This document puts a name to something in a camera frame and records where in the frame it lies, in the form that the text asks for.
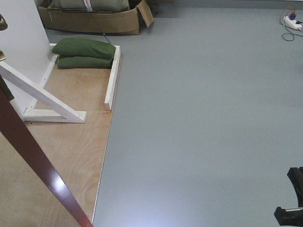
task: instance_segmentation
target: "cardboard box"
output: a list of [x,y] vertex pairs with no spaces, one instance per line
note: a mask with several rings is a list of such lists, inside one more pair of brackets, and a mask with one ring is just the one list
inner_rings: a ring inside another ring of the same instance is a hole
[[71,32],[100,33],[99,25],[105,33],[137,35],[143,21],[147,27],[153,22],[146,0],[140,1],[131,10],[120,13],[90,14],[57,10],[49,7],[49,0],[43,0],[37,9],[46,28]]

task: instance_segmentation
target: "black cable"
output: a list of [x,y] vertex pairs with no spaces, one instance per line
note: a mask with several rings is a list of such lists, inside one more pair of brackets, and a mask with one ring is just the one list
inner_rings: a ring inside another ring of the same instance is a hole
[[91,18],[94,20],[95,24],[96,24],[97,27],[98,27],[99,32],[104,36],[104,38],[106,38],[107,43],[112,44],[112,43],[110,42],[109,38],[106,36],[105,32],[102,30],[102,28],[100,27],[100,25],[99,25],[99,24],[97,23],[97,21],[95,20],[93,14],[92,14],[92,13],[89,11],[89,9],[86,7],[86,5],[85,5],[85,3],[84,3],[84,0],[80,0],[80,1],[83,3],[84,7],[86,8],[86,11],[89,12]]

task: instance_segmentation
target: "red metal bar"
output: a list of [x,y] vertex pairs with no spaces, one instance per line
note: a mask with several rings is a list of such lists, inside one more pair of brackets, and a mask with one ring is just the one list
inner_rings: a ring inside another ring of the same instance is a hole
[[75,197],[0,89],[0,131],[81,227],[93,227]]

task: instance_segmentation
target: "gray vinyl floor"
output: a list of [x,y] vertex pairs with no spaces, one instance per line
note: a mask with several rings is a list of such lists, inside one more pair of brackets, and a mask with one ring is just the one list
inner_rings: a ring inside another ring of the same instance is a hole
[[297,206],[303,38],[282,39],[280,13],[160,8],[110,37],[124,56],[95,227],[276,227]]

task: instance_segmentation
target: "white wooden strip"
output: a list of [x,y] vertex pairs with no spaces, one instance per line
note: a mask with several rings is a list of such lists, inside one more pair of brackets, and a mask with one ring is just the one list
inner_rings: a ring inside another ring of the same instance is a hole
[[[42,77],[41,83],[39,84],[40,87],[44,88],[46,86],[50,76],[52,75],[57,58],[58,58],[58,55],[53,55],[51,62],[49,63],[44,76]],[[33,98],[33,100],[29,104],[29,108],[34,109],[36,107],[37,103],[38,103],[38,100],[36,98]]]
[[68,120],[53,110],[26,109],[23,114],[23,120],[33,122],[84,123],[87,117],[87,112],[77,111],[77,113],[80,116],[78,120]]
[[107,92],[105,96],[105,107],[107,110],[111,110],[113,106],[113,100],[115,95],[115,87],[116,87],[116,80],[117,75],[119,72],[120,67],[120,58],[121,58],[121,48],[120,46],[115,46],[116,51],[113,59],[113,65],[110,72],[109,80],[108,80],[108,86],[107,86]]
[[21,110],[19,104],[17,103],[16,99],[10,101],[10,104],[13,106],[19,117],[23,120],[23,111]]
[[39,87],[36,83],[28,79],[22,73],[18,72],[7,63],[0,61],[0,74],[20,89],[24,90],[32,97],[40,100],[64,118],[70,121],[78,121],[81,119],[78,112],[70,108],[64,102],[53,96],[48,91]]

